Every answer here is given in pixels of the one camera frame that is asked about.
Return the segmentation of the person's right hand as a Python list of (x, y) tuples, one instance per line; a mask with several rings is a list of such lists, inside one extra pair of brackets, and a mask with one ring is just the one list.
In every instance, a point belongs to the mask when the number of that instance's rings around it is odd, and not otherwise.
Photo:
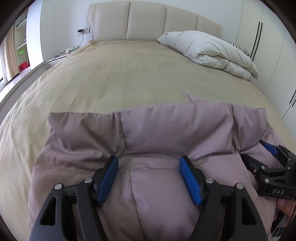
[(274, 221), (278, 217), (279, 211), (288, 216), (284, 227), (288, 226), (292, 219), (295, 217), (295, 200), (278, 199), (276, 203), (275, 215), (273, 218)]

